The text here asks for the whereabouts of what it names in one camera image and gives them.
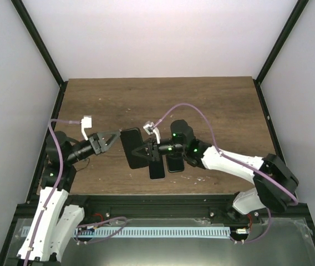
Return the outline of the black phone case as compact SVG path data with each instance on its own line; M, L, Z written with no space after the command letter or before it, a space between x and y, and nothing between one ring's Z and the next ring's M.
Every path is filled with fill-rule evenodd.
M126 160L131 169L139 169L148 166L148 161L142 157L133 155L133 150L143 145L143 138L138 127L122 130L120 139Z
M185 170L182 156L166 155L167 169L170 173L183 172Z

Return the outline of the purple edged smartphone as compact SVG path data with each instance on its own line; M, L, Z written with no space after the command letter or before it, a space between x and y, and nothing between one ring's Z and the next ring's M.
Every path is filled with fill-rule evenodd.
M152 161L149 163L149 177L151 180L160 180L165 178L164 163L160 161Z

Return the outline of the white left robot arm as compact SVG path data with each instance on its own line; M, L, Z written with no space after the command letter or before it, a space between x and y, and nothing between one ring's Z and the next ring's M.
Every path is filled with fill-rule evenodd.
M39 201L29 232L14 258L6 265L60 265L64 251L79 223L89 223L93 209L65 202L77 170L75 163L106 153L120 131L97 132L82 141L56 131L46 139L49 164L41 175Z

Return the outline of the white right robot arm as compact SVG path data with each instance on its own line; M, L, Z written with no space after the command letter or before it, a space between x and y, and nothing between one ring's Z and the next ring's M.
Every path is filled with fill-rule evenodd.
M228 173L253 185L252 189L237 193L227 208L226 215L232 223L240 223L258 209L282 213L288 206L298 204L295 196L298 179L277 155L252 157L221 150L197 139L185 120L171 123L168 139L160 137L152 122L147 122L144 130L150 138L142 140L140 130L134 129L126 158L133 163L133 168L149 167L151 179L165 177L163 158L166 158L169 172L182 172L188 163L192 167Z

